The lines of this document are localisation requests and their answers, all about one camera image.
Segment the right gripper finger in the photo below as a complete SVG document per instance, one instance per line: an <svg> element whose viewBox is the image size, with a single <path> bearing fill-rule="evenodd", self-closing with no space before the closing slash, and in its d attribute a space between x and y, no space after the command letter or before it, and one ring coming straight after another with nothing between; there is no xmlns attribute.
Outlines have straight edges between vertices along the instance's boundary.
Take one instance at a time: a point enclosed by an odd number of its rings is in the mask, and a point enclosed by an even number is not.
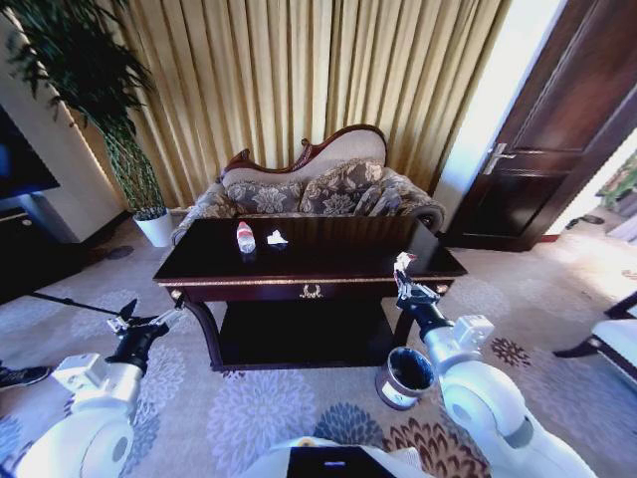
<svg viewBox="0 0 637 478"><path fill-rule="evenodd" d="M411 304L435 305L440 299L441 296L426 285L410 284L409 301Z"/></svg>
<svg viewBox="0 0 637 478"><path fill-rule="evenodd" d="M414 258L397 258L394 262L393 275L400 299L407 299L412 296L414 282L407 274L407 269L413 261Z"/></svg>

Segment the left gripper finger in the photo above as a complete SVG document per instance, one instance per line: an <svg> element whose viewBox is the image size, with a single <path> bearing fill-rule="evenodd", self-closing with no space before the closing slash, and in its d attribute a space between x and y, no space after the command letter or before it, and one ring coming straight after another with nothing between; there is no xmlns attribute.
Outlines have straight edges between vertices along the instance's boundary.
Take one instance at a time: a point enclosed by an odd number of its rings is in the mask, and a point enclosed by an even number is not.
<svg viewBox="0 0 637 478"><path fill-rule="evenodd" d="M136 318L133 316L136 304L137 299L131 300L113 317L107 319L107 323L114 333L124 333L129 328L136 326Z"/></svg>
<svg viewBox="0 0 637 478"><path fill-rule="evenodd" d="M174 326L176 326L183 319L182 309L171 309L160 316L149 319L143 322L139 326L150 333L157 335L167 334Z"/></svg>

